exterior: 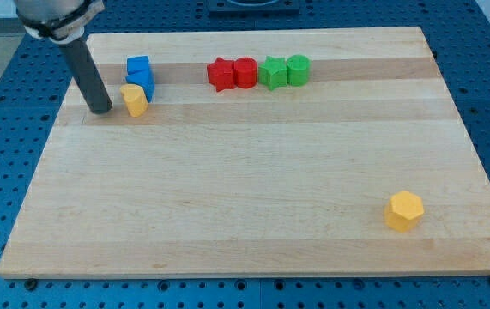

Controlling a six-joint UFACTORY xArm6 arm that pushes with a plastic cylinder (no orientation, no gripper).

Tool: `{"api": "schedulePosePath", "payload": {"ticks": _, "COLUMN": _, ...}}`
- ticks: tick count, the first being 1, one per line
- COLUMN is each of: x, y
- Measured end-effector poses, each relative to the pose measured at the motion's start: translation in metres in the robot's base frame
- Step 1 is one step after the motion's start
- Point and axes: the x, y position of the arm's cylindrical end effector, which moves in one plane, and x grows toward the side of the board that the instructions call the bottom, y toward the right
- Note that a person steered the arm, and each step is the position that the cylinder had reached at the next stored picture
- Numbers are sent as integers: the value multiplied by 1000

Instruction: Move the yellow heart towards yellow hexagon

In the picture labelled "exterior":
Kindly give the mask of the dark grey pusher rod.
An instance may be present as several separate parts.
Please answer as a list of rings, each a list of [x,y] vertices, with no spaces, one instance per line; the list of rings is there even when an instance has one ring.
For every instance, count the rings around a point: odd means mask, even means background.
[[[104,114],[112,109],[112,101],[83,38],[58,46],[88,109]]]

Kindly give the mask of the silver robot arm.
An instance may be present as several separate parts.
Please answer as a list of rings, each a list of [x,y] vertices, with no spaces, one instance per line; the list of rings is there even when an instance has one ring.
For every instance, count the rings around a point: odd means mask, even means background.
[[[29,35],[58,46],[89,111],[109,112],[112,101],[83,38],[85,26],[105,9],[103,0],[15,0],[14,4]]]

